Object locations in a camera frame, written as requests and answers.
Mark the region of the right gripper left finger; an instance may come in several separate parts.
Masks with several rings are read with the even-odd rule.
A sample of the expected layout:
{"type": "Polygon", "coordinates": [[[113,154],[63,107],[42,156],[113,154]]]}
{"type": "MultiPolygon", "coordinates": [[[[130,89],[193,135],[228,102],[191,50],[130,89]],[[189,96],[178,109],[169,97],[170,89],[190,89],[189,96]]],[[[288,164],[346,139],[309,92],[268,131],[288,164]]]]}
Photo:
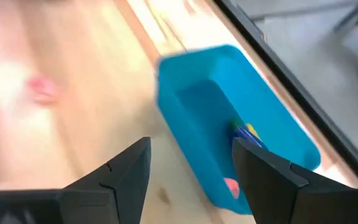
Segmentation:
{"type": "Polygon", "coordinates": [[[0,190],[0,224],[139,224],[150,163],[142,137],[62,189],[0,190]]]}

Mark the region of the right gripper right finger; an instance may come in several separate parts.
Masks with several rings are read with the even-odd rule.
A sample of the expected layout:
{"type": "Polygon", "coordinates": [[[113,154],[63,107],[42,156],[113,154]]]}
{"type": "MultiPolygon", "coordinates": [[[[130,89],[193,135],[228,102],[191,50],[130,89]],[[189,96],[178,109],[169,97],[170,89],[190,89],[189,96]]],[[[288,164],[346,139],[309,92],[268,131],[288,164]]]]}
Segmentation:
{"type": "Polygon", "coordinates": [[[358,224],[358,189],[233,140],[238,183],[257,224],[358,224]]]}

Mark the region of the salmon pink toy peach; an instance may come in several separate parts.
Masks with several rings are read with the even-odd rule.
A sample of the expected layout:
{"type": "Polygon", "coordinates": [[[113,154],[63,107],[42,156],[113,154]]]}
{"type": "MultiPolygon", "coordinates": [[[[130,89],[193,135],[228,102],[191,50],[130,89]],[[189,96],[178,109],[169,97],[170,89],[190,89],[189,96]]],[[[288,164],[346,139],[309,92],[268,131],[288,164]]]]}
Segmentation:
{"type": "Polygon", "coordinates": [[[240,188],[239,188],[238,182],[236,180],[228,178],[228,177],[225,177],[224,181],[225,181],[227,187],[229,188],[232,196],[235,199],[238,199],[239,195],[240,195],[240,188]]]}

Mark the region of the yellow toy pineapple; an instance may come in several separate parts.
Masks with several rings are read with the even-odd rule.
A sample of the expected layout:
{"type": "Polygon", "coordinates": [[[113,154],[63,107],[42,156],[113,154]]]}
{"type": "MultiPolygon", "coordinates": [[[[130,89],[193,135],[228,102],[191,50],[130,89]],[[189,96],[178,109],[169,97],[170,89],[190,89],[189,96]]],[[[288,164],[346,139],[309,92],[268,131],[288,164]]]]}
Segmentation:
{"type": "Polygon", "coordinates": [[[250,123],[246,123],[246,128],[248,129],[248,131],[250,133],[252,133],[257,139],[260,140],[260,137],[259,137],[257,131],[254,129],[253,125],[251,125],[250,123]]]}

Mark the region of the purple toy eggplant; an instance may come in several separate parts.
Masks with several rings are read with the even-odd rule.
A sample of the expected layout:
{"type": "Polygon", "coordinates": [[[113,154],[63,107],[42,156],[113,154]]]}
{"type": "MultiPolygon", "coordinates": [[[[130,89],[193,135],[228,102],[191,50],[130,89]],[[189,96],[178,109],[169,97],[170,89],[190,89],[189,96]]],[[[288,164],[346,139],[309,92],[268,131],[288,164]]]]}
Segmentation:
{"type": "Polygon", "coordinates": [[[267,146],[262,140],[257,139],[252,133],[246,128],[246,124],[240,119],[232,119],[229,123],[229,136],[230,138],[242,138],[246,141],[255,144],[261,148],[267,149],[267,146]]]}

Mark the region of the small pink toy strawberry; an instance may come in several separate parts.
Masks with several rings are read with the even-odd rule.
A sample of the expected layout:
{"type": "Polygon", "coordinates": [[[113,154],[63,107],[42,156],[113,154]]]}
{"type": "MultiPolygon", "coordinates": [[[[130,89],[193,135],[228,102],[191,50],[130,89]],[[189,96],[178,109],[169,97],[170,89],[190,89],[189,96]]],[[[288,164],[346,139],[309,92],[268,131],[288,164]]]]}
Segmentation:
{"type": "Polygon", "coordinates": [[[39,105],[52,105],[59,96],[58,85],[48,77],[33,77],[27,80],[32,100],[39,105]]]}

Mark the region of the teal plastic container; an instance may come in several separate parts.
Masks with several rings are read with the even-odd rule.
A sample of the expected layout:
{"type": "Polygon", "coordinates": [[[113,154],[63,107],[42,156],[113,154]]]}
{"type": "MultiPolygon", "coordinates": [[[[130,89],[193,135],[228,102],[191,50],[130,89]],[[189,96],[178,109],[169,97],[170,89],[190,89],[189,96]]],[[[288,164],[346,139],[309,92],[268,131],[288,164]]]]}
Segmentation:
{"type": "Polygon", "coordinates": [[[237,177],[231,123],[250,124],[269,151],[315,170],[318,148],[243,53],[231,45],[178,54],[158,65],[158,107],[211,203],[248,215],[244,194],[225,180],[237,177]]]}

